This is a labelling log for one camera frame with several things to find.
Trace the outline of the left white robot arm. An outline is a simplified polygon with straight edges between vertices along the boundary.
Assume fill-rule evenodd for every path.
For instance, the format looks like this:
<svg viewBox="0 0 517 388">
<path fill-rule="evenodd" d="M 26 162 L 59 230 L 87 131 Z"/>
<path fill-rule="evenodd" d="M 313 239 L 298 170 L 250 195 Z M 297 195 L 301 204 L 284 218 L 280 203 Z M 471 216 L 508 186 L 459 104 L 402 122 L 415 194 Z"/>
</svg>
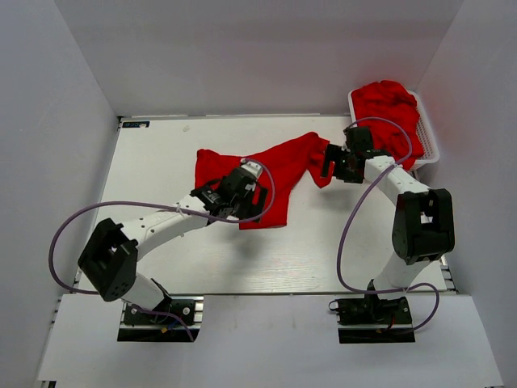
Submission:
<svg viewBox="0 0 517 388">
<path fill-rule="evenodd" d="M 169 293 L 137 271 L 152 250 L 214 222 L 259 221 L 272 203 L 274 188 L 259 183 L 269 170 L 244 159 L 221 179 L 192 190 L 174 205 L 150 207 L 153 212 L 133 221 L 102 220 L 86 243 L 78 266 L 105 302 L 122 300 L 141 314 L 176 319 Z"/>
</svg>

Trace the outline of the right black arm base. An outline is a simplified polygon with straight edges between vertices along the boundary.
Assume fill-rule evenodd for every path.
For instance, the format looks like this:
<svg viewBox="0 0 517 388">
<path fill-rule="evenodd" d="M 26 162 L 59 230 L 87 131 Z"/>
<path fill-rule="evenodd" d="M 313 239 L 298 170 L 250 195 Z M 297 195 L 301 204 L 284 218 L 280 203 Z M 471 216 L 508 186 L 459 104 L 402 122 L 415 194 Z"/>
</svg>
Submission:
<svg viewBox="0 0 517 388">
<path fill-rule="evenodd" d="M 328 305 L 338 321 L 340 344 L 409 344 L 415 342 L 413 319 L 405 297 L 377 295 L 334 299 Z"/>
</svg>

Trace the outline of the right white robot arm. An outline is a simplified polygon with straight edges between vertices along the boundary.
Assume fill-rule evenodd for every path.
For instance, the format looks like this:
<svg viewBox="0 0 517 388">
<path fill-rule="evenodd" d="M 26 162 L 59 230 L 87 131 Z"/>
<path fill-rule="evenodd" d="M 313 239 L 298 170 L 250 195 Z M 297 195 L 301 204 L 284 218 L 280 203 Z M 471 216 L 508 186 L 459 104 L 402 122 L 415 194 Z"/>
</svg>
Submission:
<svg viewBox="0 0 517 388">
<path fill-rule="evenodd" d="M 365 290 L 349 288 L 352 299 L 338 302 L 347 324 L 365 318 L 379 323 L 402 308 L 405 292 L 415 289 L 420 272 L 455 246 L 452 196 L 444 188 L 418 182 L 387 150 L 373 145 L 372 131 L 353 123 L 344 145 L 326 147 L 322 176 L 346 183 L 368 182 L 394 204 L 393 254 Z"/>
</svg>

